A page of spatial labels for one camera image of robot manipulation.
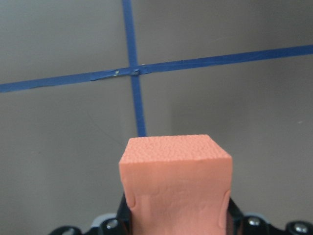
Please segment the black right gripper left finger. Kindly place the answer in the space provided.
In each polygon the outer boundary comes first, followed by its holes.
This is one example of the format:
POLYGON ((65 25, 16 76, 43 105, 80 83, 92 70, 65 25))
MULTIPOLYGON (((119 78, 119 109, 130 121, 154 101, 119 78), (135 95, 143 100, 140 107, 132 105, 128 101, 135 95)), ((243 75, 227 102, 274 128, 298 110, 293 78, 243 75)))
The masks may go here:
POLYGON ((106 213, 96 217, 91 224, 92 235, 129 235, 130 209, 126 203, 125 194, 122 195, 116 213, 106 213))

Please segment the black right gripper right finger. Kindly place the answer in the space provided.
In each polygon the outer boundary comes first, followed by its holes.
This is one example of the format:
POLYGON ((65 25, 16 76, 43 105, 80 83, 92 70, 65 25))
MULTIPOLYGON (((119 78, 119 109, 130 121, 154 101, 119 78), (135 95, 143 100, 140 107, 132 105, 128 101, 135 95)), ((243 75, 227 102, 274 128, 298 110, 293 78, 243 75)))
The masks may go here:
POLYGON ((257 213, 243 213, 232 198, 227 208, 228 235, 269 235, 269 223, 257 213))

